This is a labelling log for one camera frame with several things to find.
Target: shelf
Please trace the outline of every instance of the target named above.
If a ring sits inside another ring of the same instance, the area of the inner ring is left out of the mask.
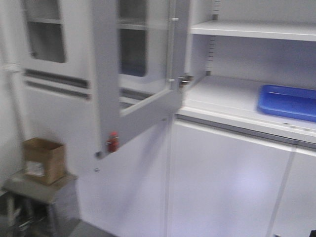
[[[196,35],[316,41],[315,24],[208,21],[193,25]]]
[[[119,20],[119,28],[124,30],[147,30],[146,22],[140,19],[123,18]]]
[[[28,18],[28,22],[61,24],[61,20],[59,20],[59,19],[48,19],[48,18],[38,18],[38,17]]]
[[[243,79],[205,77],[186,92],[178,114],[316,143],[316,123],[257,110],[263,85]]]

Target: open cabinet door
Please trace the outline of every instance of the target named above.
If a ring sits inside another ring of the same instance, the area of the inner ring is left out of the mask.
[[[180,108],[189,1],[4,1],[25,138],[89,146],[103,158]]]

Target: plastic tray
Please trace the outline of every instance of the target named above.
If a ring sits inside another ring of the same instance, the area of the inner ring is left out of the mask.
[[[258,110],[270,115],[316,122],[316,90],[264,85],[260,91]]]

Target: white wall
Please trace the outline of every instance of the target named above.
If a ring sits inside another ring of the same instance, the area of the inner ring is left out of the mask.
[[[21,138],[13,98],[11,80],[0,70],[0,186],[9,175],[21,169]]]

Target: stool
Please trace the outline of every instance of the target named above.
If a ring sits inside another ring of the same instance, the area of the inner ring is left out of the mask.
[[[33,235],[50,237],[67,237],[74,230],[79,220],[79,206],[76,193],[76,177],[68,174],[55,183],[46,186],[31,180],[19,171],[11,175],[2,187],[8,192],[7,215],[9,231],[7,237],[13,237],[19,231],[23,236],[23,231],[28,227],[39,224],[39,213],[37,210],[45,210],[48,225],[45,234],[36,229]],[[15,208],[15,201],[20,200],[19,208]],[[17,225],[16,218],[21,211],[25,212],[26,220]]]

